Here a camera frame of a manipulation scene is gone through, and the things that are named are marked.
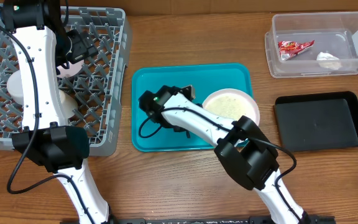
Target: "dish rack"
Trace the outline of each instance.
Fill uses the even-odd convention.
[[[66,7],[62,7],[62,19]],[[69,7],[67,31],[87,31],[99,54],[85,60],[79,74],[57,78],[58,87],[78,102],[70,126],[88,133],[90,155],[110,156],[116,150],[121,118],[121,88],[129,61],[132,31],[122,9]],[[21,131],[22,106],[7,92],[7,80],[19,69],[14,46],[0,31],[0,150],[12,150],[12,134]]]

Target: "wood grain surface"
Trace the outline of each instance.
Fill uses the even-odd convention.
[[[260,127],[279,143],[273,104],[279,96],[353,91],[358,75],[274,79],[267,67],[264,34],[273,14],[130,17],[133,43],[122,94],[117,151],[92,157],[90,169],[101,195],[118,218],[233,218],[268,215],[255,192],[237,185],[213,151],[142,153],[131,142],[131,81],[142,67],[239,62],[250,71]],[[334,215],[358,223],[358,148],[295,154],[298,167],[284,181],[309,214]],[[22,195],[9,195],[6,182],[20,154],[0,151],[0,223],[58,223],[76,212],[57,180]],[[291,160],[280,154],[285,169]],[[48,177],[25,161],[14,182],[21,189]]]

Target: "black tray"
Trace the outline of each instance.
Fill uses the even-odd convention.
[[[281,142],[288,150],[358,146],[358,100],[351,91],[282,96],[274,110]]]

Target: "food packet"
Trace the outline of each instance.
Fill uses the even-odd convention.
[[[278,43],[278,49],[280,50],[280,56],[282,60],[288,60],[297,56],[298,54],[308,50],[314,44],[314,40],[299,44],[294,41],[280,41]]]

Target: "blue tray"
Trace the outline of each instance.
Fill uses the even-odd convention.
[[[196,92],[194,103],[203,103],[209,94],[233,88],[253,97],[248,69],[239,63],[212,65],[190,65],[174,67],[142,68],[132,78],[132,143],[142,152],[163,152],[212,149],[213,147],[191,133],[175,133],[173,129],[162,128],[156,135],[142,139],[138,135],[139,126],[147,115],[139,108],[138,99],[146,91],[157,92],[161,86],[184,87],[193,85]],[[142,129],[143,135],[154,132],[159,127],[152,121]]]

